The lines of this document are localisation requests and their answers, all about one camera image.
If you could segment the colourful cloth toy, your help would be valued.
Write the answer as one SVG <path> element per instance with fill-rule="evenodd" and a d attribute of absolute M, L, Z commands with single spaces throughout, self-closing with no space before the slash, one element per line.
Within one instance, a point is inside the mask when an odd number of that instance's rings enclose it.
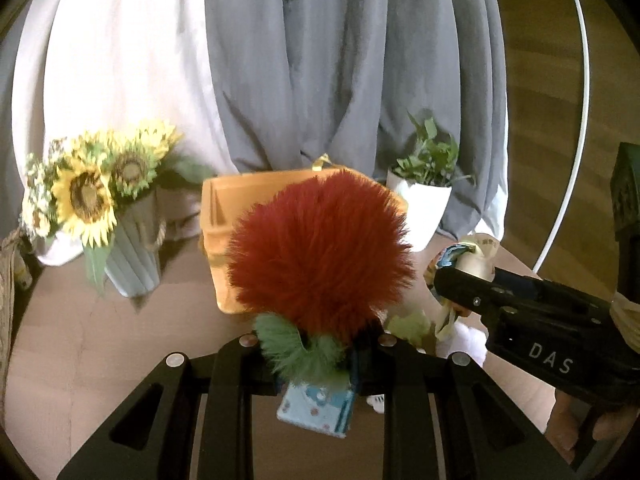
<path fill-rule="evenodd" d="M 498 240 L 484 233 L 465 236 L 445 247 L 423 273 L 425 285 L 438 303 L 438 312 L 427 314 L 424 308 L 409 307 L 406 315 L 389 313 L 384 321 L 386 332 L 407 341 L 420 353 L 445 359 L 463 352 L 483 366 L 488 336 L 458 321 L 469 316 L 471 308 L 461 307 L 442 296 L 435 287 L 435 274 L 451 268 L 491 282 L 496 275 L 495 258 L 499 248 Z"/>

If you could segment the red fluffy pompom toy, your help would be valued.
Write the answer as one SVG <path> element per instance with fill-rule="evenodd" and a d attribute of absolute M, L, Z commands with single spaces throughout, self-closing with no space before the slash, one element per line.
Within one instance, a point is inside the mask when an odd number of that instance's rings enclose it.
<path fill-rule="evenodd" d="M 348 170 L 293 183 L 239 218 L 228 277 L 276 374 L 349 387 L 349 347 L 413 279 L 405 218 L 388 188 Z"/>

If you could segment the grey ribbed vase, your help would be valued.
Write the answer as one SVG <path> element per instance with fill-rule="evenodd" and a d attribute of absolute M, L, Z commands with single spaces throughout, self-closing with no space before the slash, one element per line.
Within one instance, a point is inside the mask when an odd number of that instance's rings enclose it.
<path fill-rule="evenodd" d="M 124 297 L 149 295 L 160 284 L 158 253 L 166 235 L 166 220 L 156 194 L 149 192 L 128 205 L 116 219 L 106 275 Z"/>

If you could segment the white plant pot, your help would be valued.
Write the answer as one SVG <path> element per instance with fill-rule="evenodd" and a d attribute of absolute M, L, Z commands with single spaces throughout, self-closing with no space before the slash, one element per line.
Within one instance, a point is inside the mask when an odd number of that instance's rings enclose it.
<path fill-rule="evenodd" d="M 422 252 L 436 233 L 451 195 L 451 188 L 408 181 L 387 171 L 386 186 L 408 205 L 405 243 L 412 252 Z"/>

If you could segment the orange plastic crate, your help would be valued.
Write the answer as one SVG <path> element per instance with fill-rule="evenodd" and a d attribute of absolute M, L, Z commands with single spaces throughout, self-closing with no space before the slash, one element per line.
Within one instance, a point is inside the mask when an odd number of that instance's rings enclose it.
<path fill-rule="evenodd" d="M 267 203 L 288 185 L 310 178 L 326 179 L 342 170 L 343 166 L 332 166 L 328 162 L 317 162 L 308 169 L 263 171 L 252 174 L 230 174 L 207 179 L 202 185 L 201 242 L 208 259 L 210 274 L 215 287 L 217 306 L 225 314 L 240 314 L 245 307 L 236 299 L 236 291 L 228 277 L 227 248 L 235 223 L 256 204 Z M 373 181 L 364 174 L 344 168 L 357 177 L 376 184 L 390 192 L 393 203 L 400 214 L 408 210 L 407 202 L 397 193 Z"/>

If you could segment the sunflower bouquet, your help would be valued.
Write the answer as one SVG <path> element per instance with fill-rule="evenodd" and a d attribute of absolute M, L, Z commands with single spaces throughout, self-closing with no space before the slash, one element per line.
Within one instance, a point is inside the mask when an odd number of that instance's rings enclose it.
<path fill-rule="evenodd" d="M 103 290 L 111 281 L 105 267 L 116 217 L 149 192 L 193 188 L 213 177 L 213 170 L 180 152 L 181 138 L 175 125 L 151 120 L 66 136 L 53 141 L 46 156 L 28 154 L 21 229 L 31 242 L 78 244 L 88 282 Z"/>

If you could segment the white sheer curtain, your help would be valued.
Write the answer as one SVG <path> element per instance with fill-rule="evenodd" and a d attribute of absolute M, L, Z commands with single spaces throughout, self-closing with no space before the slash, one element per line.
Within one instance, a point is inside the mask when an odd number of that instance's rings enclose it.
<path fill-rule="evenodd" d="M 175 125 L 183 153 L 234 174 L 210 72 L 205 0 L 32 0 L 17 43 L 11 132 L 17 166 L 64 136 Z"/>

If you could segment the small blue patterned pouch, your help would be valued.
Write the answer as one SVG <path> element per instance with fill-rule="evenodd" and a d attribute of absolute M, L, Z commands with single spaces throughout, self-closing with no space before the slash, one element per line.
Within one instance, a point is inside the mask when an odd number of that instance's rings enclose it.
<path fill-rule="evenodd" d="M 289 384 L 277 409 L 277 419 L 302 429 L 344 439 L 349 430 L 355 393 L 301 382 Z"/>

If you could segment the patterned brown cushion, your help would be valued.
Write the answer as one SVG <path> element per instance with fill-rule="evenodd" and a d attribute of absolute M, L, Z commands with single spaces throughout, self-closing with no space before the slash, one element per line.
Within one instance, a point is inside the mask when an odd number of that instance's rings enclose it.
<path fill-rule="evenodd" d="M 6 378 L 12 351 L 13 315 L 15 302 L 15 258 L 21 255 L 25 234 L 21 228 L 13 230 L 1 240 L 1 416 L 4 416 L 6 398 Z"/>

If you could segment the green potted plant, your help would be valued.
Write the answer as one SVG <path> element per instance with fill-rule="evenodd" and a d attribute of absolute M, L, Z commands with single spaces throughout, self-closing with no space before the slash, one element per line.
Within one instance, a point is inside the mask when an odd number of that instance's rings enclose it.
<path fill-rule="evenodd" d="M 414 138 L 411 153 L 396 159 L 392 174 L 409 183 L 451 188 L 460 181 L 475 184 L 474 174 L 464 174 L 458 167 L 459 144 L 449 133 L 441 132 L 433 116 L 417 120 L 408 114 Z"/>

